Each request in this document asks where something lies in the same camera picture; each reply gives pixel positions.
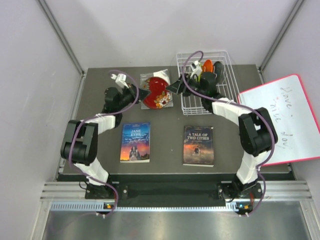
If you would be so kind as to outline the red floral plate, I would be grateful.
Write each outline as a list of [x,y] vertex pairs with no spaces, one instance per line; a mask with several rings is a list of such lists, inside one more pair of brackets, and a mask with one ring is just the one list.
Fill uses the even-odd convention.
[[161,77],[150,77],[142,86],[150,91],[149,95],[143,100],[144,105],[149,109],[160,110],[167,106],[172,99],[170,92],[166,89],[169,84]]

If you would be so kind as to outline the lime green plate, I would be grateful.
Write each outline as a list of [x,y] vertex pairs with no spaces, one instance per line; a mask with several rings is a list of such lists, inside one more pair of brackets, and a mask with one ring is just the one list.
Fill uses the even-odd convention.
[[195,75],[197,76],[197,81],[199,82],[201,78],[201,74],[203,72],[202,64],[198,60],[196,60],[194,64],[195,64]]

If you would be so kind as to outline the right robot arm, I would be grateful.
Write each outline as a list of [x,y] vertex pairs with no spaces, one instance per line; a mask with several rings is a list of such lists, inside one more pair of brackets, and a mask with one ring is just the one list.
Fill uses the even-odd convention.
[[234,196],[245,198],[257,184],[260,167],[272,157],[278,136],[266,108],[253,109],[220,93],[218,84],[222,77],[222,73],[209,71],[201,74],[183,73],[166,90],[184,97],[200,97],[205,110],[239,127],[240,144],[244,153],[231,182],[231,192]]

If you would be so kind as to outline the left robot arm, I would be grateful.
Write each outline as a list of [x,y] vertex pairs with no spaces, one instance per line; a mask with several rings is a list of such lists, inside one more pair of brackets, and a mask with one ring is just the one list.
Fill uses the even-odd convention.
[[84,120],[70,120],[63,137],[60,155],[69,166],[87,178],[86,191],[89,198],[115,197],[115,189],[109,180],[109,173],[97,158],[98,136],[118,127],[123,112],[143,101],[151,92],[129,83],[121,90],[109,87],[104,92],[104,106],[101,113]]

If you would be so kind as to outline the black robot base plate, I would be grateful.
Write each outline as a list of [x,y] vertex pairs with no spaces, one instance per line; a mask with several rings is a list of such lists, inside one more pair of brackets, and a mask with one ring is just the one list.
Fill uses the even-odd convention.
[[231,200],[259,193],[261,185],[257,182],[242,185],[235,182],[131,182],[115,183],[120,201],[141,202],[143,199],[165,199],[170,197],[191,198],[201,200]]

